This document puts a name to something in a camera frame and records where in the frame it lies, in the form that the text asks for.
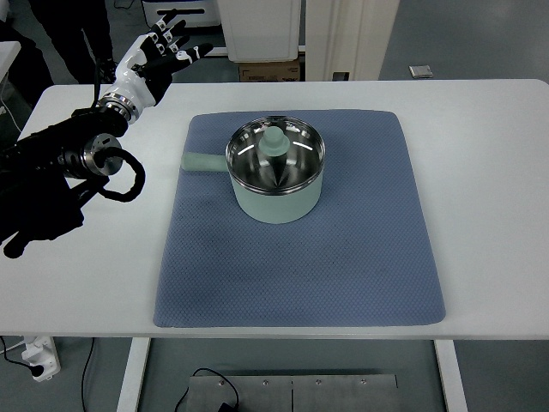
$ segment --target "table leg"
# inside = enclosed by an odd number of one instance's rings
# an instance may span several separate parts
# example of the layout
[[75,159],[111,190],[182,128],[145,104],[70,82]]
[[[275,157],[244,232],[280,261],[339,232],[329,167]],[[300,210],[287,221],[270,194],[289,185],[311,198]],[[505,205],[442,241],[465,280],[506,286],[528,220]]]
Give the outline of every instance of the table leg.
[[434,343],[446,410],[448,412],[468,412],[454,341],[437,339]]
[[131,340],[117,412],[136,412],[139,407],[139,396],[141,395],[150,343],[149,337],[134,337]]

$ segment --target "person's leg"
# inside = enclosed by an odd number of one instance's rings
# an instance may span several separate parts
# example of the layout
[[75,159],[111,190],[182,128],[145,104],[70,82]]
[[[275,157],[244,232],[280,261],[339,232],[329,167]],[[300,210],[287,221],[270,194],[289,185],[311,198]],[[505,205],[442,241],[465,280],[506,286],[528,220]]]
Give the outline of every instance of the person's leg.
[[81,30],[77,2],[70,0],[29,0],[31,10],[51,43],[79,83],[94,83],[95,62],[89,54]]
[[112,58],[111,25],[104,0],[81,0],[81,25],[95,58]]
[[31,107],[36,106],[44,90],[53,86],[42,51],[36,43],[3,21],[0,21],[0,41],[18,41],[21,44],[21,50],[9,68],[8,79]]
[[105,0],[83,0],[79,7],[82,10],[82,29],[99,66],[101,80],[114,83],[117,66],[112,58],[111,25]]

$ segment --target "blue mat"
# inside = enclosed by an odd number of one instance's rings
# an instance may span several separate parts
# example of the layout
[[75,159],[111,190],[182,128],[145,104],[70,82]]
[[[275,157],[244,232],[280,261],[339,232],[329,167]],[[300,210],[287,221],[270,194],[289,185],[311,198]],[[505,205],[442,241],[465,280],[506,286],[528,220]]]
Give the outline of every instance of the blue mat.
[[445,316],[407,146],[391,112],[197,116],[186,151],[224,154],[242,124],[301,118],[326,145],[323,189],[305,217],[251,219],[228,173],[180,170],[154,323],[160,327],[389,326]]

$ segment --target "metal plate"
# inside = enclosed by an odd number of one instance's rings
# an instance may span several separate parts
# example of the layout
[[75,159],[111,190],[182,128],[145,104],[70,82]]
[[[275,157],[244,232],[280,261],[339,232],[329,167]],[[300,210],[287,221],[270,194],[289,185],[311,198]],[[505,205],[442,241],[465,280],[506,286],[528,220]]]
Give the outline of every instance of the metal plate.
[[426,66],[408,66],[410,74],[414,79],[430,79],[433,77],[431,67]]
[[[240,397],[239,412],[396,412],[400,411],[396,376],[306,375],[227,376]],[[222,378],[190,378],[186,410],[215,412],[236,397]]]

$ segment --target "mint green pot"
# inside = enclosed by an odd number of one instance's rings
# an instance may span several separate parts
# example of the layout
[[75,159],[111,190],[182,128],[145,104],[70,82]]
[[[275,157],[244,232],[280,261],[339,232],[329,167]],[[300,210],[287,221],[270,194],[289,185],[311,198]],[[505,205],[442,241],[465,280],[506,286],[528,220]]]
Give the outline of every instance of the mint green pot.
[[238,129],[225,155],[185,152],[181,167],[228,172],[240,208],[258,221],[278,224],[296,221],[315,207],[324,157],[323,140],[310,125],[271,116]]

